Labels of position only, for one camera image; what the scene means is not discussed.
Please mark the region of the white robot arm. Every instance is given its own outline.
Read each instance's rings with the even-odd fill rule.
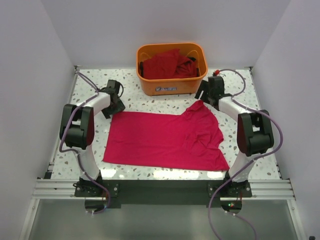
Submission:
[[[267,117],[248,111],[240,107],[232,100],[232,95],[225,93],[225,84],[221,76],[211,76],[208,81],[202,80],[195,95],[210,104],[218,111],[221,111],[237,122],[237,145],[239,152],[234,164],[230,167],[227,178],[234,176],[254,157],[264,154],[274,145],[274,136],[271,121]],[[240,174],[232,179],[232,182],[242,183],[248,180],[249,173],[254,163],[249,165]]]
[[[101,173],[92,150],[92,142],[95,136],[94,116],[102,112],[105,118],[108,119],[110,115],[125,109],[124,104],[118,97],[120,86],[119,82],[109,80],[107,86],[99,90],[97,97],[81,107],[72,119],[72,124],[67,131],[64,141],[67,147],[73,148],[78,152],[82,160],[82,169],[85,169],[86,174],[99,182],[102,180]],[[60,126],[60,139],[64,134],[71,113],[76,107],[77,105],[74,104],[66,104],[64,106]],[[91,181],[86,174],[80,167],[80,179],[87,181],[90,185]]]

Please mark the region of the plastic laundry basket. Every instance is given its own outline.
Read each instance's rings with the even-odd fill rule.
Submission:
[[[199,76],[190,78],[172,79],[145,79],[141,76],[140,62],[153,55],[172,49],[180,49],[180,54],[196,59]],[[207,75],[208,66],[204,51],[201,46],[192,42],[185,43],[158,43],[140,47],[136,52],[136,73],[140,79],[141,88],[146,95],[169,95],[169,94],[193,94],[198,90],[201,80]]]

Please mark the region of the white backdrop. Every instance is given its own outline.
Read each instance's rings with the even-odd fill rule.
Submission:
[[[290,0],[42,0],[72,63],[134,67],[139,46],[196,42],[210,66],[253,66]]]
[[[277,155],[280,170],[291,179],[308,236],[316,239],[320,238],[319,9],[319,0],[291,0],[253,68],[261,104],[283,130],[284,144]]]
[[[16,240],[74,68],[39,0],[2,0],[0,33],[0,240]]]

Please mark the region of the red shirt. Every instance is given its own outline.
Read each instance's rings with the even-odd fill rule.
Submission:
[[[119,112],[112,117],[103,161],[175,169],[227,171],[217,118],[201,100],[181,115]]]

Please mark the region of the red cloth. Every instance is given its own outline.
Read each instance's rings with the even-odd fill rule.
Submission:
[[[175,169],[226,171],[218,120],[196,101],[181,115],[119,112],[112,117],[103,161]]]
[[[158,53],[143,62],[145,79],[185,79],[197,77],[194,61],[179,54],[179,49]]]

